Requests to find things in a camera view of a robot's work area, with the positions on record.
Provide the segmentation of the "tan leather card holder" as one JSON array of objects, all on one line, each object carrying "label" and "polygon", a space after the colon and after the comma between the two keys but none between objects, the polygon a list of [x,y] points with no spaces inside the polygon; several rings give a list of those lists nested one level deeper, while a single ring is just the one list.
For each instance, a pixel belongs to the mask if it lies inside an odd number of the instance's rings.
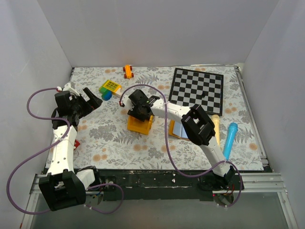
[{"label": "tan leather card holder", "polygon": [[183,125],[174,120],[170,121],[168,134],[179,139],[189,140]]}]

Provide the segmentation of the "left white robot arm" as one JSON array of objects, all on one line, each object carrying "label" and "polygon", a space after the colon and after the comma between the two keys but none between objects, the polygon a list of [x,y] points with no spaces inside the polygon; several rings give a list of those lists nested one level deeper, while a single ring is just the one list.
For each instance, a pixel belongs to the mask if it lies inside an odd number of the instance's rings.
[{"label": "left white robot arm", "polygon": [[56,145],[52,147],[47,174],[39,179],[40,191],[52,211],[84,204],[86,189],[96,191],[102,184],[95,166],[87,166],[77,172],[73,168],[79,120],[102,104],[102,100],[87,87],[83,91],[88,96],[88,101],[72,89],[65,88],[55,94],[57,108],[51,117]]}]

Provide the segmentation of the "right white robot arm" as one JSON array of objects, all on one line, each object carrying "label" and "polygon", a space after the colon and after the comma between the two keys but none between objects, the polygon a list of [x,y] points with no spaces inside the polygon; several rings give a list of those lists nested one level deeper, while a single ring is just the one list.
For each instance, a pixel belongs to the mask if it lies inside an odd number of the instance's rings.
[{"label": "right white robot arm", "polygon": [[161,117],[181,123],[188,139],[199,146],[212,166],[212,173],[207,176],[207,184],[214,189],[228,189],[233,184],[235,170],[225,163],[225,157],[215,137],[214,123],[203,107],[180,106],[164,101],[158,96],[147,97],[142,90],[135,90],[129,96],[123,96],[120,105],[129,108],[128,115],[145,121],[150,116]]}]

